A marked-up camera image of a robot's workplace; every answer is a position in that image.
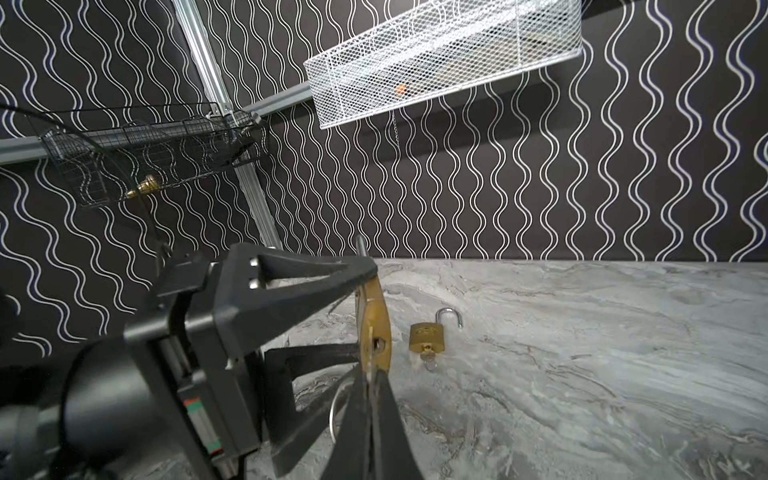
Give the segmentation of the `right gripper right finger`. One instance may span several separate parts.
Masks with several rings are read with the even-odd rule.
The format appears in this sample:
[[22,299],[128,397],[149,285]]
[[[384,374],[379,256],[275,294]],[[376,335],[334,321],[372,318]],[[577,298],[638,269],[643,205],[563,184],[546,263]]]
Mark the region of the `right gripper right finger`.
[[386,372],[371,384],[371,478],[422,479]]

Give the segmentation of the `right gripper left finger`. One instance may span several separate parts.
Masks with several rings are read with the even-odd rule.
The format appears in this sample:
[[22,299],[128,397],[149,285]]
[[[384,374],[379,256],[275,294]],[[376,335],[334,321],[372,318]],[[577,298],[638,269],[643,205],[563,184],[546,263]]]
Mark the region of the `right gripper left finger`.
[[321,479],[367,479],[370,466],[371,406],[369,385],[360,367],[354,382],[332,454]]

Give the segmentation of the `small silver key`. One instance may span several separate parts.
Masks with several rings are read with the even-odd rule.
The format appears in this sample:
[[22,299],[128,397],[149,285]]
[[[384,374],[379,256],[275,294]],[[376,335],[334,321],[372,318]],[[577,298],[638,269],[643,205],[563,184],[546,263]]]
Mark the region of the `small silver key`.
[[437,359],[435,351],[427,346],[420,353],[420,359],[422,360],[427,371],[435,371],[437,368]]

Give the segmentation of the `long shackle brass padlock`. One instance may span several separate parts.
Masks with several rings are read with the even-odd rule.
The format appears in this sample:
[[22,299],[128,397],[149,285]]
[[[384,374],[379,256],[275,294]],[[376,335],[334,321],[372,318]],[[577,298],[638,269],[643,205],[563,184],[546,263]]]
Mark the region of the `long shackle brass padlock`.
[[[376,370],[389,371],[392,356],[391,322],[377,274],[357,288],[355,312],[362,369],[371,381]],[[328,415],[328,430],[333,443],[337,442],[340,431],[336,417],[344,410],[353,384],[354,378],[345,375],[334,393]]]

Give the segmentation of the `small brass padlock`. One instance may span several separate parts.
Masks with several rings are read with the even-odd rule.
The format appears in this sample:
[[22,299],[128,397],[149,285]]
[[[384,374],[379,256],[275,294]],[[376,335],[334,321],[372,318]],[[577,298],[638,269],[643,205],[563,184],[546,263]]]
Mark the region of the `small brass padlock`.
[[446,348],[444,318],[454,319],[459,329],[464,327],[462,314],[458,310],[452,307],[443,307],[435,313],[434,319],[431,322],[411,325],[408,342],[409,351],[422,356],[443,353]]

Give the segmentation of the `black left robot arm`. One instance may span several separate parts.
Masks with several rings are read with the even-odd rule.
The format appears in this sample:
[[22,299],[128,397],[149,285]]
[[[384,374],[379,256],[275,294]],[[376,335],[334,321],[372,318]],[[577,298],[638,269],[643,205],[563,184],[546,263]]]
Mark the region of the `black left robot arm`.
[[371,459],[370,398],[334,384],[298,408],[298,377],[349,365],[349,379],[387,372],[387,310],[375,262],[238,243],[218,260],[170,262],[118,338],[61,360],[1,372],[5,479],[113,479],[151,451],[182,452],[201,479],[240,479],[270,448],[292,471],[330,426],[353,416]]

